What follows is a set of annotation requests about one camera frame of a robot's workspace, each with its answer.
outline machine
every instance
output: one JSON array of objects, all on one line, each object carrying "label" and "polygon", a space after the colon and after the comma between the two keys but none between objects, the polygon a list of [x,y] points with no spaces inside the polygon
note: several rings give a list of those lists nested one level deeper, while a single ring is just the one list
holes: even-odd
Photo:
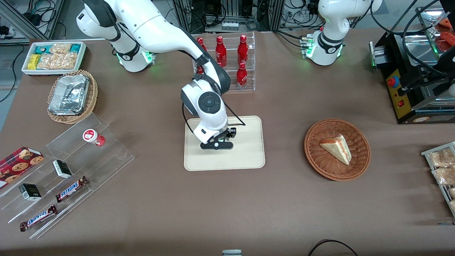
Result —
[{"label": "machine", "polygon": [[398,124],[455,123],[455,47],[441,40],[441,31],[449,30],[439,24],[446,16],[455,24],[455,3],[440,2],[442,6],[417,8],[424,31],[408,31],[405,37],[402,31],[387,32],[376,45],[370,43],[372,65],[387,83]]},{"label": "machine", "polygon": [[233,147],[227,140],[235,136],[236,129],[228,128],[221,99],[231,79],[190,34],[168,23],[149,0],[84,0],[84,7],[76,18],[80,30],[110,41],[128,71],[146,68],[147,52],[181,51],[202,66],[204,73],[194,75],[181,90],[184,106],[201,118],[193,133],[204,149]]},{"label": "machine", "polygon": [[334,63],[350,28],[347,18],[362,16],[370,7],[376,12],[381,4],[382,0],[320,0],[319,15],[326,23],[322,31],[307,35],[305,57],[322,66]]}]

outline green led light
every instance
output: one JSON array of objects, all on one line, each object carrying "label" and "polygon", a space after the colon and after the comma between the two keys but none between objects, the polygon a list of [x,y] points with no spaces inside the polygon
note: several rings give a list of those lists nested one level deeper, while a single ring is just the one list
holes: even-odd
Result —
[{"label": "green led light", "polygon": [[310,46],[310,48],[308,48],[307,50],[307,58],[311,58],[313,56],[313,50],[314,50],[314,44],[312,46]]},{"label": "green led light", "polygon": [[120,64],[123,66],[123,62],[121,61],[120,56],[118,56],[118,53],[117,53],[117,58],[118,58],[118,61],[120,62]]},{"label": "green led light", "polygon": [[153,56],[152,56],[152,54],[151,54],[150,52],[148,52],[148,51],[143,51],[143,52],[142,52],[142,55],[144,56],[144,59],[145,59],[145,61],[146,61],[147,63],[150,63],[150,62],[153,61]]},{"label": "green led light", "polygon": [[340,57],[341,55],[341,49],[343,48],[343,45],[340,46],[340,50],[338,50],[338,55],[337,55],[337,58]]}]

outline snickers bar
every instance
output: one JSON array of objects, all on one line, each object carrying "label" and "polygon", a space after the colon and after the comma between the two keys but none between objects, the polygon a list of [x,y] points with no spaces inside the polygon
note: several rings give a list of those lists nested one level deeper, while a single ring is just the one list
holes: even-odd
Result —
[{"label": "snickers bar", "polygon": [[65,189],[63,192],[61,192],[60,194],[56,195],[56,198],[57,198],[57,202],[61,202],[63,201],[63,199],[65,199],[66,197],[70,196],[71,194],[73,194],[74,192],[76,192],[76,190],[80,189],[81,187],[83,187],[85,184],[88,183],[88,180],[85,178],[85,176],[83,176],[81,179],[79,179],[78,181],[76,181],[73,185],[71,185],[69,188]]},{"label": "snickers bar", "polygon": [[57,215],[57,208],[55,205],[52,205],[49,209],[43,211],[42,213],[35,216],[33,219],[29,221],[24,221],[20,224],[20,231],[24,232],[27,229],[31,228],[36,223],[43,221],[44,219],[48,218],[49,216]]}]

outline bread basket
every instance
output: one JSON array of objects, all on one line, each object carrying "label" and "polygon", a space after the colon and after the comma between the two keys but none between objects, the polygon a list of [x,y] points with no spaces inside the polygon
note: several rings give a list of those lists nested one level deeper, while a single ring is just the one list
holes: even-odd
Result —
[{"label": "bread basket", "polygon": [[[319,145],[321,140],[339,134],[345,137],[352,155],[349,165],[343,164]],[[371,160],[366,137],[353,124],[341,119],[325,119],[315,123],[308,130],[303,144],[311,166],[322,176],[336,181],[358,178],[366,171]]]},{"label": "bread basket", "polygon": [[[86,105],[85,105],[85,110],[84,112],[79,115],[79,116],[57,116],[49,111],[47,111],[47,114],[52,118],[52,120],[60,122],[60,123],[66,123],[66,124],[75,124],[80,120],[85,119],[88,115],[90,115],[93,112],[93,109],[95,108],[96,105],[96,98],[98,97],[98,85],[96,84],[95,79],[93,79],[93,76],[84,70],[78,70],[74,72],[70,72],[68,74],[65,74],[64,76],[77,76],[77,75],[84,75],[87,76],[90,79],[90,84],[88,87],[88,94],[87,94],[87,100],[86,100]],[[51,103],[52,96],[54,95],[54,91],[57,85],[57,81],[55,81],[54,86],[52,86],[51,92],[49,93],[49,96],[47,97],[47,104]]]}]

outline clear acrylic stand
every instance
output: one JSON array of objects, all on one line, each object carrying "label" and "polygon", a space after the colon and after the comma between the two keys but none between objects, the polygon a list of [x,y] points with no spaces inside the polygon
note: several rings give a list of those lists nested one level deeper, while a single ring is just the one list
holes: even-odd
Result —
[{"label": "clear acrylic stand", "polygon": [[[29,174],[18,178],[20,180],[16,179],[13,184],[5,188],[5,191],[2,191],[1,210],[9,223],[17,226],[18,232],[22,222],[55,205],[57,216],[49,217],[26,231],[31,239],[39,238],[134,159],[134,156],[107,127],[106,122],[92,113],[44,147],[41,153],[45,160],[38,167],[28,171]],[[104,136],[105,144],[97,147],[86,143],[82,139],[82,134],[87,129],[95,129]],[[68,164],[73,174],[71,178],[64,179],[57,175],[52,164],[56,159]],[[57,203],[55,196],[82,176],[85,176],[89,183]],[[35,202],[24,200],[19,191],[19,185],[22,183],[35,184],[42,198]]]},{"label": "clear acrylic stand", "polygon": [[[244,92],[244,91],[254,91],[256,89],[256,77],[255,77],[255,41],[254,41],[254,33],[226,33],[221,34],[223,36],[223,42],[226,46],[227,50],[227,66],[224,67],[224,70],[229,74],[231,78],[231,88],[229,89],[230,92]],[[237,63],[237,48],[238,44],[240,43],[240,36],[246,35],[247,36],[247,44],[248,44],[248,60],[246,63],[246,70],[248,72],[247,76],[247,86],[245,89],[240,90],[237,88],[237,70],[238,70],[238,63]],[[204,39],[204,45],[207,47],[208,53],[212,56],[214,60],[216,60],[215,55],[215,48],[217,47],[217,39],[210,34],[203,34],[194,36],[195,38],[202,37]],[[193,61],[193,72],[197,72],[196,63]]]}]

